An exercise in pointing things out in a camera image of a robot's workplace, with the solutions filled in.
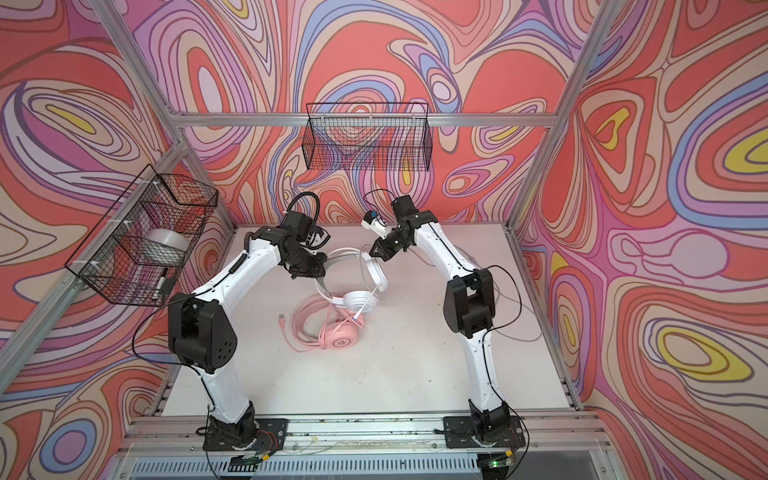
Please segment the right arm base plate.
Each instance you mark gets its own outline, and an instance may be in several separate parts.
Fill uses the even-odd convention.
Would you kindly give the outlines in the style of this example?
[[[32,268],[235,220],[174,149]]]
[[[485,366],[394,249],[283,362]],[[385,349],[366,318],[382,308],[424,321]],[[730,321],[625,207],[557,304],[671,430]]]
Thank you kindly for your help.
[[[444,438],[449,449],[503,448],[515,452],[527,446],[525,428],[517,416],[490,430],[481,427],[471,416],[446,416],[442,422],[434,433]]]

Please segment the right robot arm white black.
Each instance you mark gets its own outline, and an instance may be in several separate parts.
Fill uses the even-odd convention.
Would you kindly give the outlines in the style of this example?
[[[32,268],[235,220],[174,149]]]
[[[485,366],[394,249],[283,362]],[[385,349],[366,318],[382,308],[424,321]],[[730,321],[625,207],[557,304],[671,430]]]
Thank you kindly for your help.
[[[462,337],[462,348],[471,382],[468,400],[470,418],[476,434],[485,437],[511,423],[510,408],[498,391],[492,359],[491,331],[496,314],[494,279],[487,269],[471,262],[451,242],[442,226],[424,223],[422,214],[395,227],[386,226],[380,218],[369,214],[361,222],[363,228],[377,235],[369,252],[372,257],[388,261],[411,247],[421,250],[446,279],[443,316],[449,329]]]

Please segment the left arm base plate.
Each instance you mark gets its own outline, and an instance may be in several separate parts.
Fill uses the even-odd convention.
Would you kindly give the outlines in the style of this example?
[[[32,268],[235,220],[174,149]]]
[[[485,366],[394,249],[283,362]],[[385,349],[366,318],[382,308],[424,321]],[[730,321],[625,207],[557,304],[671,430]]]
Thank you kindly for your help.
[[[283,449],[287,427],[286,418],[243,419],[228,424],[209,416],[203,450],[272,454]]]

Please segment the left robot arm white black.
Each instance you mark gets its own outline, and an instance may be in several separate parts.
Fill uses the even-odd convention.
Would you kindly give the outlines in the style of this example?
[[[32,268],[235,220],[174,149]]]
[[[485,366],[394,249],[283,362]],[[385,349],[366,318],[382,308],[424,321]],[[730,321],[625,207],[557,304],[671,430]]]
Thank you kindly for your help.
[[[176,294],[168,305],[168,348],[200,378],[209,396],[210,415],[236,424],[252,406],[241,388],[232,358],[238,338],[230,322],[235,308],[267,273],[284,268],[295,278],[325,276],[327,255],[302,245],[277,227],[246,237],[237,257],[190,294]]]

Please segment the pink cat-ear headphones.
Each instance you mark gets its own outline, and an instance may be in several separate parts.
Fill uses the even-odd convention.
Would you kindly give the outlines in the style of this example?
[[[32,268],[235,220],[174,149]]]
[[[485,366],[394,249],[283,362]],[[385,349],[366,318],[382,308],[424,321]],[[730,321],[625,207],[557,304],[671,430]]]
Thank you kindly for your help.
[[[316,335],[305,330],[307,321],[315,314],[324,313],[325,319]],[[338,307],[320,295],[305,299],[294,310],[289,320],[281,314],[278,325],[287,346],[296,353],[313,350],[344,350],[354,346],[365,327],[362,314]]]

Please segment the white headphones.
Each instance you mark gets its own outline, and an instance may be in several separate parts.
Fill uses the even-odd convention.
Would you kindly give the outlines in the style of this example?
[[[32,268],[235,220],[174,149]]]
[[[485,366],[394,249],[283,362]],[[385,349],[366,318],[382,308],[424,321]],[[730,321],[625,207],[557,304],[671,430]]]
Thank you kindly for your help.
[[[329,304],[353,314],[355,320],[374,310],[389,288],[389,281],[377,258],[353,247],[332,250],[324,264],[325,271],[336,269],[331,288],[325,278],[315,280],[317,293]]]

